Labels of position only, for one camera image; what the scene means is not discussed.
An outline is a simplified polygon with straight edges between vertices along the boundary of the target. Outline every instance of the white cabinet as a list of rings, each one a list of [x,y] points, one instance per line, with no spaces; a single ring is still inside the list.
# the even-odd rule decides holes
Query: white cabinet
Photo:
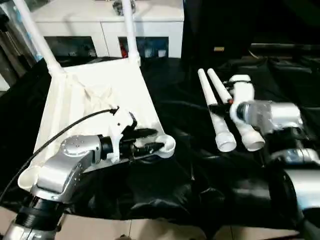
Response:
[[[180,58],[184,23],[174,22],[145,22],[135,21],[135,35],[137,37],[168,37],[168,57]],[[119,37],[126,37],[124,22],[103,22],[102,29],[105,36],[109,55],[121,57]]]
[[[61,37],[59,41],[63,37],[66,41],[67,37],[90,37],[98,57],[121,57],[119,38],[126,36],[126,27],[124,17],[116,15],[112,4],[113,1],[53,0],[35,10],[32,17],[45,37]],[[137,37],[167,38],[166,56],[181,57],[183,0],[136,0],[133,18]]]
[[[96,55],[109,56],[100,22],[37,22],[37,25],[44,37],[91,37]]]

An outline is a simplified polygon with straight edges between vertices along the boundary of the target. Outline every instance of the white plastic tray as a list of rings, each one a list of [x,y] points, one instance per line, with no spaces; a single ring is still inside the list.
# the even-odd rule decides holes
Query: white plastic tray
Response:
[[[161,123],[137,63],[128,58],[66,67],[67,78],[52,79],[34,150],[74,121],[103,109],[119,106],[133,113],[138,128],[154,128],[163,135]],[[30,163],[42,167],[59,149],[60,143],[72,135],[108,135],[109,113],[89,118],[67,131],[45,148]],[[37,180],[28,168],[18,184],[28,190]]]

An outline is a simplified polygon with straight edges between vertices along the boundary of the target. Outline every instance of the white pvc pipe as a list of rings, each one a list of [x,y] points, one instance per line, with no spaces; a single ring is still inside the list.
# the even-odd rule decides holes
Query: white pvc pipe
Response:
[[[206,73],[202,68],[198,70],[198,76],[200,78],[206,104],[218,104],[215,95],[210,87]],[[219,151],[230,152],[234,150],[237,146],[237,142],[234,135],[229,131],[228,126],[223,117],[213,114],[210,110],[209,113],[216,135],[215,142]]]
[[[132,14],[131,1],[122,0],[122,8],[124,15],[124,22],[126,27],[126,39],[128,43],[129,60],[137,61],[139,66],[141,65],[140,55],[137,48],[135,27],[134,27],[134,18]]]
[[[217,74],[212,68],[208,70],[208,75],[216,91],[218,92],[222,102],[227,103],[228,100],[232,99],[230,93],[225,88],[224,84],[221,82],[220,78],[217,76]],[[260,135],[259,132],[254,130],[251,125],[235,122],[235,126],[241,135],[243,145],[248,151],[257,151],[265,145],[265,140],[263,139],[263,137]]]
[[[13,0],[13,2],[21,14],[24,27],[31,35],[33,43],[41,52],[51,76],[53,75],[53,73],[62,73],[64,70],[55,59],[54,54],[50,50],[47,41],[40,33],[36,23],[33,21],[26,2],[24,0]]]

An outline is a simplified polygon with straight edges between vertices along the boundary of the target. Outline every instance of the table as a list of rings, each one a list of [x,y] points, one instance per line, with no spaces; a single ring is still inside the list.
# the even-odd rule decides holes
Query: table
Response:
[[[62,62],[64,66],[75,64]],[[303,92],[296,93],[302,86],[304,91],[315,91],[320,84],[317,64],[258,59],[230,61],[215,70],[222,80],[249,74],[257,99],[292,100],[303,106],[306,123],[319,138],[316,121],[320,113],[307,109],[319,103],[309,102],[311,97]],[[141,71],[165,132],[176,139],[175,155],[155,164],[136,162],[97,172],[94,187],[69,212],[118,220],[165,218],[200,226],[207,235],[226,224],[294,228],[272,207],[259,154],[246,152],[240,144],[231,153],[217,151],[197,71],[173,58],[146,60]],[[6,161],[1,189],[32,154],[49,84],[41,61],[0,98],[1,124],[6,126],[0,140],[1,159]],[[9,193],[6,206],[17,209],[14,202],[25,194],[22,190]]]

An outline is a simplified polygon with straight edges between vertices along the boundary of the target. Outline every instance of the black cable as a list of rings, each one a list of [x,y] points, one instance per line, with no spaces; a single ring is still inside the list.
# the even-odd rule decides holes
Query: black cable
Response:
[[[69,129],[71,129],[72,127],[74,127],[75,125],[83,122],[84,120],[91,118],[95,115],[98,114],[103,114],[103,113],[112,113],[115,114],[116,111],[118,109],[105,109],[105,110],[101,110],[101,111],[97,111],[94,113],[91,113],[87,116],[84,116],[82,118],[80,118],[79,120],[75,121],[74,123],[70,124],[69,126],[67,126],[66,128],[64,128],[63,130],[61,130],[59,133],[57,133],[55,136],[53,136],[52,138],[50,138],[45,144],[43,144],[37,151],[35,151],[31,157],[29,157],[27,159],[27,161],[22,165],[22,167],[19,169],[19,171],[13,176],[13,178],[9,181],[9,183],[7,184],[7,186],[5,187],[5,189],[3,190],[3,192],[1,193],[0,196],[0,206],[1,203],[4,199],[5,194],[7,193],[7,191],[9,190],[10,186],[12,185],[12,183],[15,181],[15,179],[26,169],[26,167],[29,165],[29,163],[32,161],[32,159],[34,159],[43,149],[45,149],[49,144],[51,144],[54,140],[56,140],[58,137],[60,137],[62,134],[64,134],[66,131],[68,131]]]

